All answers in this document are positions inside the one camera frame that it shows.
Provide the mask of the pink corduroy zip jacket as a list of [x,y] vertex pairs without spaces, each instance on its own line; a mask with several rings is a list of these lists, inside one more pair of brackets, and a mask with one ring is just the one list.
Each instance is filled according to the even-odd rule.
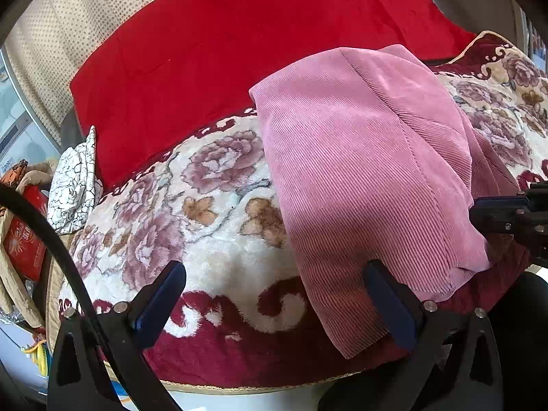
[[352,358],[386,334],[361,279],[381,261],[422,301],[493,301],[507,243],[470,223],[516,183],[449,91],[401,45],[336,48],[252,87],[266,162],[306,292]]

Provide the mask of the beige coat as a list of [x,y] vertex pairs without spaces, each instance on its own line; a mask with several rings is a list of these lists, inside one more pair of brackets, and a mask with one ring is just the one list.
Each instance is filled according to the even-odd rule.
[[[47,195],[42,190],[52,181],[51,161],[16,163],[1,177],[1,183],[18,191],[42,215],[47,214]],[[32,328],[42,328],[43,315],[27,290],[27,281],[39,281],[46,246],[29,226],[6,207],[1,208],[1,311],[19,312]]]

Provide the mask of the red cardboard box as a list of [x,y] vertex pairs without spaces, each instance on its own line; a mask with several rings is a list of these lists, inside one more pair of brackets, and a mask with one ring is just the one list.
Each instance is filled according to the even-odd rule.
[[[27,186],[23,197],[39,210],[42,216],[47,215],[48,198],[37,186]],[[46,246],[20,218],[14,216],[4,239],[8,258],[18,274],[32,282],[37,282],[42,271]]]

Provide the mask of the white black patterned pillow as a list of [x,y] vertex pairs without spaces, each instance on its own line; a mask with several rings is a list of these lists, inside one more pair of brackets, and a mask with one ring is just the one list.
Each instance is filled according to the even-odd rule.
[[84,142],[61,154],[53,173],[47,221],[60,235],[82,229],[102,196],[103,186],[96,176],[96,146],[96,128],[91,126]]

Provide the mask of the wooden bed headboard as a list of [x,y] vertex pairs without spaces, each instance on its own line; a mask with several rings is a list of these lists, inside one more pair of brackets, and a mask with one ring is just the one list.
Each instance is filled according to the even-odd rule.
[[493,31],[526,52],[527,18],[515,0],[433,0],[451,21],[467,31]]

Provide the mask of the orange black folded cloth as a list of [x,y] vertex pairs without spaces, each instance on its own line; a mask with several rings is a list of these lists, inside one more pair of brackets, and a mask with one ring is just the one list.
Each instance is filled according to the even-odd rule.
[[1,183],[11,188],[17,188],[18,184],[21,182],[21,179],[26,172],[27,166],[28,161],[26,160],[21,160],[18,163],[14,164],[2,176]]

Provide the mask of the floral plush blanket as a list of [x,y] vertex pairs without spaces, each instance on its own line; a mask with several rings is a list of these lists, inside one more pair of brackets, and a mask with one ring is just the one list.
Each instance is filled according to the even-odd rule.
[[[547,72],[489,31],[431,70],[521,187],[547,178]],[[292,257],[254,107],[202,127],[105,196],[70,251],[98,314],[131,301],[170,260],[184,263],[187,285],[145,351],[168,390],[258,394],[404,355],[380,327],[351,359],[330,342]]]

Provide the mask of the dark sofa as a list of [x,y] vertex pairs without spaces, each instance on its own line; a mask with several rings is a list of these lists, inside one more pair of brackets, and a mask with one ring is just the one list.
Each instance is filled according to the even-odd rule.
[[75,109],[71,108],[65,115],[60,127],[61,150],[75,148],[85,141]]

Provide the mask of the beige dotted curtain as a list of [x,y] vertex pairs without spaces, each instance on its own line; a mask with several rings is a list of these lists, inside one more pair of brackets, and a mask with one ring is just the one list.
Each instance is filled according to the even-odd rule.
[[70,83],[85,60],[153,0],[34,0],[5,41],[21,92],[55,141],[73,107]]

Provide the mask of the red quilt on sofa back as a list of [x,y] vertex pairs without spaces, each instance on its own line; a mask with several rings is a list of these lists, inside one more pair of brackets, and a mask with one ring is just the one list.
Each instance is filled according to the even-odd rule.
[[85,60],[71,83],[112,190],[194,131],[247,108],[249,89],[301,58],[400,43],[456,57],[473,35],[432,0],[154,0]]

